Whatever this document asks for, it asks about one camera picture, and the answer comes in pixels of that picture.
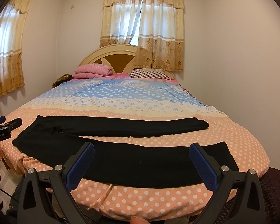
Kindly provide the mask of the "black pants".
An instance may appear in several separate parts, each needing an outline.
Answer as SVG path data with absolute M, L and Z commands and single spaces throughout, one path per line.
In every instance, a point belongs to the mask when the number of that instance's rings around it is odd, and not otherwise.
M 169 189 L 201 183 L 186 146 L 143 147 L 99 141 L 100 136 L 133 137 L 144 141 L 160 136 L 208 129 L 195 117 L 144 121 L 89 116 L 37 116 L 12 144 L 29 157 L 54 167 L 64 164 L 86 142 L 94 145 L 94 158 L 84 178 L 124 187 Z

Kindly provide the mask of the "beige window curtain left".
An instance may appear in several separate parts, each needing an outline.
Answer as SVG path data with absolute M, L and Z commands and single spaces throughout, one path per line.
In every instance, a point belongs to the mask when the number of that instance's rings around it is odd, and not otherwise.
M 21 47 L 31 1 L 10 0 L 0 13 L 0 97 L 25 85 Z

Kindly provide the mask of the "beige window curtain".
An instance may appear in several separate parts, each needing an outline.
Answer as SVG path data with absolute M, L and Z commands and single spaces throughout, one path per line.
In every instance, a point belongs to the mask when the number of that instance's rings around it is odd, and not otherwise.
M 100 47 L 137 38 L 135 68 L 182 72 L 183 0 L 104 0 Z
M 21 47 L 31 1 L 10 0 L 0 13 L 0 97 L 25 85 Z

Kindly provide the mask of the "brown patterned cloth bundle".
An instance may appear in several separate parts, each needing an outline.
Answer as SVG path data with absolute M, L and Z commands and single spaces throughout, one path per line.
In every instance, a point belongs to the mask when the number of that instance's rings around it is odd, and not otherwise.
M 53 84 L 52 84 L 52 88 L 56 88 L 57 86 L 59 86 L 62 83 L 66 83 L 67 81 L 70 81 L 73 79 L 73 76 L 70 74 L 64 74 L 63 76 L 61 76 L 60 78 L 58 78 Z

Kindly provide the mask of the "folded pink blanket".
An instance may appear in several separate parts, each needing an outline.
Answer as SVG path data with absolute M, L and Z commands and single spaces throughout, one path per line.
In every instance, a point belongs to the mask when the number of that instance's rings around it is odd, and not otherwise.
M 73 74 L 74 79 L 93 79 L 105 76 L 110 76 L 113 74 L 112 69 L 104 64 L 87 64 L 79 66 Z

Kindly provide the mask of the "polka dot bedspread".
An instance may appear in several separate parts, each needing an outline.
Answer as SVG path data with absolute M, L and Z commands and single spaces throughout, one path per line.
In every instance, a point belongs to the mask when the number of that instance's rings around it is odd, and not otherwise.
M 199 213 L 212 196 L 188 150 L 199 143 L 220 165 L 258 176 L 269 168 L 260 142 L 174 80 L 120 74 L 71 80 L 7 115 L 21 127 L 0 142 L 17 174 L 50 170 L 92 142 L 95 155 L 74 200 L 116 220 L 170 220 Z

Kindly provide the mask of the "cream wooden headboard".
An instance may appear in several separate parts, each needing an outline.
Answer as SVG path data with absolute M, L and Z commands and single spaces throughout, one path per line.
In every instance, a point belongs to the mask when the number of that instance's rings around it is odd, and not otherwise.
M 109 45 L 100 48 L 85 58 L 79 66 L 87 64 L 104 64 L 109 66 L 113 74 L 112 75 L 125 75 L 129 76 L 134 67 L 134 61 L 136 58 L 136 46 L 133 45 Z M 175 79 L 174 75 L 164 69 L 162 69 L 166 75 L 170 77 L 170 80 Z

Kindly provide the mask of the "striped pillow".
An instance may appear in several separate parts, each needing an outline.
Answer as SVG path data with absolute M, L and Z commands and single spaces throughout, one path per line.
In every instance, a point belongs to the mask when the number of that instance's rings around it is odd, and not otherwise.
M 167 79 L 170 80 L 170 77 L 165 74 L 162 69 L 134 69 L 129 73 L 129 78 L 148 78 L 148 79 Z

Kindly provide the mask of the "beige window curtain centre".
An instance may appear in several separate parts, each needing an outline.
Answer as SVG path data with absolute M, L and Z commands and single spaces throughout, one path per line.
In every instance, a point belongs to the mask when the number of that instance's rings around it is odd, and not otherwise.
M 137 38 L 135 68 L 182 72 L 183 0 L 104 0 L 100 47 Z

